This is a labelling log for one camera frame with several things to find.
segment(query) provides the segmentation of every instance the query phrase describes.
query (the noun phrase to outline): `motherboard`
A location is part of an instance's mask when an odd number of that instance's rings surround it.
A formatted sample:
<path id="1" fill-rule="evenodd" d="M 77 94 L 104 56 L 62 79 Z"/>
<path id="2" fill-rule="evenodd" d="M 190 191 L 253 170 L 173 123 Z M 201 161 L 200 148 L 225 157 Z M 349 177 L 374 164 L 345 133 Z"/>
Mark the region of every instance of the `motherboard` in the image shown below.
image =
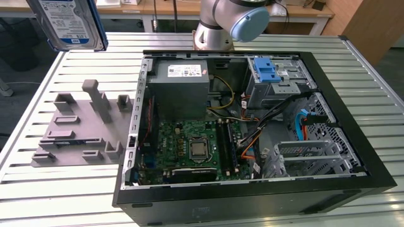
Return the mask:
<path id="1" fill-rule="evenodd" d="M 238 122 L 160 122 L 157 152 L 144 156 L 150 184 L 249 179 L 237 162 Z"/>

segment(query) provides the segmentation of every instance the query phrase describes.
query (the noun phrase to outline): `ram slot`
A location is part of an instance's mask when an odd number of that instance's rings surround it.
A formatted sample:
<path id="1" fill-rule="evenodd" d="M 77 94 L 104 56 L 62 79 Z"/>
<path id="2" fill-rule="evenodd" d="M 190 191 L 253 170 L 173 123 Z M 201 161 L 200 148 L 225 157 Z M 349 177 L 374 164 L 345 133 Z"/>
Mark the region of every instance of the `ram slot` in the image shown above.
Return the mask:
<path id="1" fill-rule="evenodd" d="M 221 172 L 229 176 L 230 173 L 237 172 L 237 158 L 232 132 L 226 122 L 216 122 L 216 139 Z"/>

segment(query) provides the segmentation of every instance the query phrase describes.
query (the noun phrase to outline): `blue hard drive label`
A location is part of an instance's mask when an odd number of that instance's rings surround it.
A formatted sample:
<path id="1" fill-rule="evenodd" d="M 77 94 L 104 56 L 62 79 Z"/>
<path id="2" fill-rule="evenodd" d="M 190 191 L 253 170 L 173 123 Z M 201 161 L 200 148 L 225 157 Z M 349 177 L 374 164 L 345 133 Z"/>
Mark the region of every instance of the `blue hard drive label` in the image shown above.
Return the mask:
<path id="1" fill-rule="evenodd" d="M 58 39 L 68 44 L 88 43 L 85 25 L 74 12 L 74 0 L 41 0 L 40 3 Z"/>

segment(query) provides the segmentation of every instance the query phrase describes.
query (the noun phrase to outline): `blue drive bay latch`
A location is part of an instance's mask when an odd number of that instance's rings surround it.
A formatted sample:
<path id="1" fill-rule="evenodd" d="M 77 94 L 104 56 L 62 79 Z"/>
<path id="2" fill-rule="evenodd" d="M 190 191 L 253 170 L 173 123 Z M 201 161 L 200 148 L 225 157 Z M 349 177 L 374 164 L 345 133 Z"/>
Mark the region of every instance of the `blue drive bay latch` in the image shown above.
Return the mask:
<path id="1" fill-rule="evenodd" d="M 276 66 L 269 58 L 254 58 L 253 63 L 261 83 L 276 83 L 281 81 L 280 76 L 276 74 Z"/>

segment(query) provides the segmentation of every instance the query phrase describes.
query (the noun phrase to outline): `green circuit board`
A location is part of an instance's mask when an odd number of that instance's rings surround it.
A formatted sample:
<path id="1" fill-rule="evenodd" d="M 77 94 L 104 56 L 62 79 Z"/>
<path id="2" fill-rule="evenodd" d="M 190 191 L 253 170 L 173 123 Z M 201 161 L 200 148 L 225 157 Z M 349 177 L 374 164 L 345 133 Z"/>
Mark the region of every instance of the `green circuit board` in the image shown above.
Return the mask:
<path id="1" fill-rule="evenodd" d="M 240 125 L 230 123 L 234 141 L 241 138 Z M 206 141 L 208 156 L 206 159 L 193 160 L 190 158 L 190 143 L 194 140 Z M 185 167 L 212 167 L 217 169 L 217 181 L 248 179 L 249 167 L 240 165 L 238 172 L 228 175 L 221 173 L 220 154 L 216 140 L 214 122 L 209 121 L 182 121 L 161 122 L 158 126 L 158 145 L 156 154 L 156 169 L 173 169 Z M 162 181 L 158 173 L 150 172 L 152 184 Z"/>

